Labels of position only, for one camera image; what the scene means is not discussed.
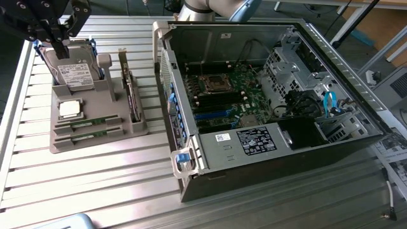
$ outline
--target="white cable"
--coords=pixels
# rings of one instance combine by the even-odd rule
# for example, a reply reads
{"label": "white cable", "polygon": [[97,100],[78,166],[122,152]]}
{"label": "white cable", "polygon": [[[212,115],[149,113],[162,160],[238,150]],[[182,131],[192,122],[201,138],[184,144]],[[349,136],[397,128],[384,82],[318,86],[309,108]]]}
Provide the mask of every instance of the white cable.
{"label": "white cable", "polygon": [[389,181],[385,181],[386,187],[388,187],[388,192],[389,192],[389,207],[393,207],[393,191],[392,191],[392,186],[389,184]]}

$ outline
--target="hard drive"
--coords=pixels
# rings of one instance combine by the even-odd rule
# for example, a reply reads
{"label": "hard drive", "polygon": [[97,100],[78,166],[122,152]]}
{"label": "hard drive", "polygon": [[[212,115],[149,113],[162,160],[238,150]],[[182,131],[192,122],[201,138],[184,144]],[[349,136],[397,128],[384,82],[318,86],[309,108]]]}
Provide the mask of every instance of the hard drive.
{"label": "hard drive", "polygon": [[51,47],[37,48],[53,76],[54,85],[66,85],[70,91],[93,89],[93,81],[102,79],[96,62],[94,43],[89,40],[70,41],[69,58],[58,60]]}

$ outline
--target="blue ram slot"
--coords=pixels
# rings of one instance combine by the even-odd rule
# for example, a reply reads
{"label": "blue ram slot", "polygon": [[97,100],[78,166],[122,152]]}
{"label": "blue ram slot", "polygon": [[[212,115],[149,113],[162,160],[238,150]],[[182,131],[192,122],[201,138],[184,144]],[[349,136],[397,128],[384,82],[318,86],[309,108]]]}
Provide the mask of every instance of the blue ram slot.
{"label": "blue ram slot", "polygon": [[197,114],[194,116],[196,120],[200,119],[209,119],[209,118],[221,118],[221,117],[228,117],[230,113],[230,109],[226,111],[217,111],[217,112],[212,112],[212,113],[205,113],[205,114]]}

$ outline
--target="cpu socket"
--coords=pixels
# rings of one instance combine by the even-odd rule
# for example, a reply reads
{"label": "cpu socket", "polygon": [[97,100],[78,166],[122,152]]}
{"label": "cpu socket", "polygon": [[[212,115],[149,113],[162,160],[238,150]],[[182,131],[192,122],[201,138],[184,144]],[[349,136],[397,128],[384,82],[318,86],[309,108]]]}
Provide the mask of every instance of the cpu socket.
{"label": "cpu socket", "polygon": [[204,83],[204,93],[214,94],[221,92],[228,92],[232,90],[229,78],[225,74],[216,75],[202,75],[198,77]]}

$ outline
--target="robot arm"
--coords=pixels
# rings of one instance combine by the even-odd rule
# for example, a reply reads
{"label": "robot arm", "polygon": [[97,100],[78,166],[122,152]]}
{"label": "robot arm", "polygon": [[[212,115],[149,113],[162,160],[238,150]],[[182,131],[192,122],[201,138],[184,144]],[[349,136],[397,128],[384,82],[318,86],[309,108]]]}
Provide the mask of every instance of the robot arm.
{"label": "robot arm", "polygon": [[261,0],[185,0],[178,13],[180,21],[213,21],[214,13],[229,21],[246,21]]}
{"label": "robot arm", "polygon": [[58,59],[69,58],[67,38],[76,37],[89,15],[88,0],[70,0],[73,13],[59,24],[69,0],[0,0],[0,27],[17,37],[49,43]]}

